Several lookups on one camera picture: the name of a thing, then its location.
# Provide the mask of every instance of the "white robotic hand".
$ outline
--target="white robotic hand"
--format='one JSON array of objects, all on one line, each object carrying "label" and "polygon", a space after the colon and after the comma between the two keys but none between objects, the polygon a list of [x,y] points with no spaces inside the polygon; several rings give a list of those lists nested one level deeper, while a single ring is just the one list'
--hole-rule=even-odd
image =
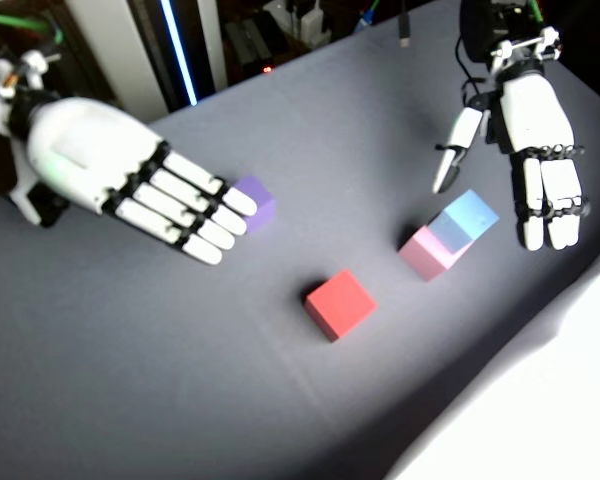
[{"label": "white robotic hand", "polygon": [[[0,88],[10,71],[9,63],[0,60]],[[256,213],[250,197],[173,152],[155,132],[113,107],[67,98],[31,102],[23,115],[17,97],[4,101],[9,96],[0,91],[0,133],[12,138],[18,174],[11,197],[32,223],[41,223],[29,201],[41,180],[73,203],[122,219],[215,265],[222,250],[233,247],[235,236],[246,232],[241,215]],[[24,134],[11,131],[9,120],[16,115],[24,117]]]},{"label": "white robotic hand", "polygon": [[[545,227],[556,250],[575,245],[580,217],[588,213],[573,162],[583,149],[574,146],[571,124],[542,69],[543,60],[559,56],[557,32],[547,27],[541,33],[517,44],[503,41],[492,53],[496,90],[477,94],[462,110],[447,144],[438,147],[444,153],[433,183],[434,193],[451,186],[487,120],[501,151],[510,155],[518,230],[531,251],[545,243]],[[530,57],[516,57],[523,49]]]}]

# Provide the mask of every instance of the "cable connector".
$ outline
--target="cable connector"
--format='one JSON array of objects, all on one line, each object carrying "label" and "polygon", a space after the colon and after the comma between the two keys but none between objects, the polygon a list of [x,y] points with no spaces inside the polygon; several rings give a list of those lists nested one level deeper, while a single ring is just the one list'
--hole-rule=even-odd
[{"label": "cable connector", "polygon": [[402,1],[402,11],[398,17],[398,33],[400,34],[400,47],[407,48],[411,44],[411,21],[404,0]]}]

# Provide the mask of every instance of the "pink cube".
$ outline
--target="pink cube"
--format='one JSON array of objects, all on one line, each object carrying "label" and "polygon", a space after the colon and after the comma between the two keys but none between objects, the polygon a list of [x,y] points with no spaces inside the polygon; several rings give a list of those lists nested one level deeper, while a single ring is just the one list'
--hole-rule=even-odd
[{"label": "pink cube", "polygon": [[418,230],[398,252],[426,281],[449,270],[466,252],[469,245],[457,253],[450,253],[427,226]]}]

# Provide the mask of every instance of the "purple cube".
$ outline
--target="purple cube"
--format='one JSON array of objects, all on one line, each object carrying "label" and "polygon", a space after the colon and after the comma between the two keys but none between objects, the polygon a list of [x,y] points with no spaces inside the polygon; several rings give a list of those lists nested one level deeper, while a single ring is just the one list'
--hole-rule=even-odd
[{"label": "purple cube", "polygon": [[233,188],[250,196],[258,205],[258,211],[253,217],[245,217],[247,232],[253,232],[273,219],[276,201],[256,177],[244,177]]}]

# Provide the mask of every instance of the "red cube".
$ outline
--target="red cube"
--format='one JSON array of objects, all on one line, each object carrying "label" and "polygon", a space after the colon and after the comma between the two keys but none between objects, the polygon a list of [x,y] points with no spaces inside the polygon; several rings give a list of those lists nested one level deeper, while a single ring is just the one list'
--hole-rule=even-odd
[{"label": "red cube", "polygon": [[333,342],[373,312],[376,302],[349,270],[343,270],[311,292],[304,307]]}]

